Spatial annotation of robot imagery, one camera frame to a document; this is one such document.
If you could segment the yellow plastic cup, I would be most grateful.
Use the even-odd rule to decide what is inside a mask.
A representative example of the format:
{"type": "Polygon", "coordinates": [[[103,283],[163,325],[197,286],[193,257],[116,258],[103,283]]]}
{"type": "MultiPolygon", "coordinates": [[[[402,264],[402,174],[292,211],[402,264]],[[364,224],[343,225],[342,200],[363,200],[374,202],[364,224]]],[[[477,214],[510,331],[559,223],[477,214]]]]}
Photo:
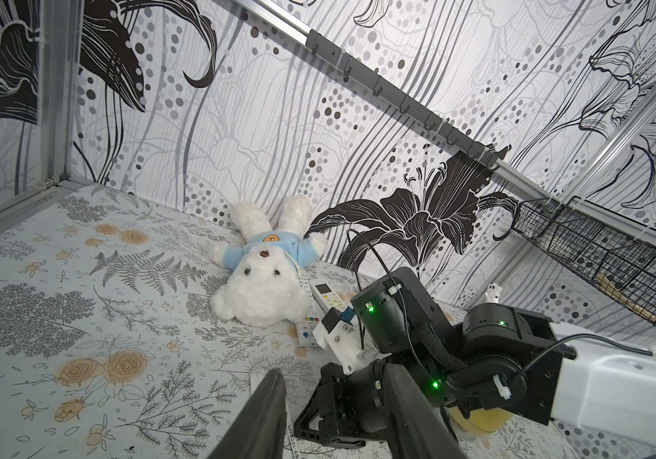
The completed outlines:
{"type": "Polygon", "coordinates": [[[469,413],[469,417],[465,417],[458,407],[452,407],[448,411],[450,419],[459,426],[464,436],[471,438],[483,438],[507,424],[513,413],[505,411],[504,409],[477,409],[469,413]]]}

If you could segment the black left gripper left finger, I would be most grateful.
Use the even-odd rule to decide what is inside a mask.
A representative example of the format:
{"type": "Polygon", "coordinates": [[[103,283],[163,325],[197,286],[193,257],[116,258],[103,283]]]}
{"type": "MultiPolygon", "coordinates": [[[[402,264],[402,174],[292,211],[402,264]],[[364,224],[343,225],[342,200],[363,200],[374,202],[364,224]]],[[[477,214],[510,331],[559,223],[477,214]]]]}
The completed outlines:
{"type": "Polygon", "coordinates": [[[287,428],[286,384],[270,370],[208,459],[277,459],[287,428]]]}

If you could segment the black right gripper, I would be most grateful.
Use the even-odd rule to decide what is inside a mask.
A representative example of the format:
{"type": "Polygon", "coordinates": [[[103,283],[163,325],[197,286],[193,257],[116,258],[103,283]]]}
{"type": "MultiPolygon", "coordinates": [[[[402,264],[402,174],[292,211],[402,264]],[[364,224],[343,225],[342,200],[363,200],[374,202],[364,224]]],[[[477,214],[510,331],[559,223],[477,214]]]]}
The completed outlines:
{"type": "Polygon", "coordinates": [[[361,449],[369,442],[393,446],[384,389],[392,367],[374,361],[346,375],[337,363],[323,365],[316,389],[293,424],[296,437],[337,449],[361,449]]]}

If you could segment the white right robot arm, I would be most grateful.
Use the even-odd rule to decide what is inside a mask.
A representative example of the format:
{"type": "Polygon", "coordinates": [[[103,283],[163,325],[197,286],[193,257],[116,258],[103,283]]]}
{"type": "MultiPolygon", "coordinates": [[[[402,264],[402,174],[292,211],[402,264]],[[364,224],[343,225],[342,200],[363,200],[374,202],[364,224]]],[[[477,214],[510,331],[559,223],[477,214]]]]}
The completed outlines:
{"type": "Polygon", "coordinates": [[[643,348],[501,304],[451,324],[417,275],[400,268],[330,311],[314,331],[333,349],[295,420],[296,437],[360,449],[386,441],[413,451],[436,409],[503,409],[656,448],[656,347],[643,348]]]}

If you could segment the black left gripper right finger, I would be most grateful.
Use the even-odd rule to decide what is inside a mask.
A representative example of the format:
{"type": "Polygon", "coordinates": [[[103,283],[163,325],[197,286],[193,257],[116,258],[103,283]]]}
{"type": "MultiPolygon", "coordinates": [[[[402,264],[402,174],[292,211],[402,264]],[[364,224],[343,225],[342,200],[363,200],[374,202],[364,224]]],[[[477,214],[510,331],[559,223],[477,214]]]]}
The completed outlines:
{"type": "Polygon", "coordinates": [[[466,458],[403,366],[387,365],[381,386],[386,441],[393,458],[466,458]]]}

